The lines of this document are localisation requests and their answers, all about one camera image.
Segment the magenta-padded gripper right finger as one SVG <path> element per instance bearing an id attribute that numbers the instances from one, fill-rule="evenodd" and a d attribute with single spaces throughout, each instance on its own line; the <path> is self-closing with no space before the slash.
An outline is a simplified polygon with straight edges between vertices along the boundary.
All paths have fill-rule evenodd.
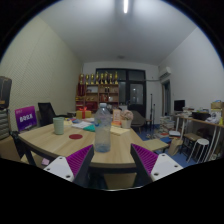
<path id="1" fill-rule="evenodd" d="M 156 154 L 136 144 L 131 145 L 130 153 L 137 168 L 137 186 L 145 186 L 182 169 L 182 166 L 167 154 Z"/>

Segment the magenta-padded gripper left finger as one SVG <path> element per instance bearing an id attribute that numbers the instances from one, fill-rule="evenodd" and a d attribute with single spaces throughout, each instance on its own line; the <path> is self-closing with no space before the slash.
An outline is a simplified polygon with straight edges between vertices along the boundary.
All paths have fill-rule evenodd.
<path id="1" fill-rule="evenodd" d="M 68 157 L 58 156 L 45 168 L 45 171 L 81 187 L 87 187 L 88 169 L 93 156 L 94 147 L 89 145 Z"/>

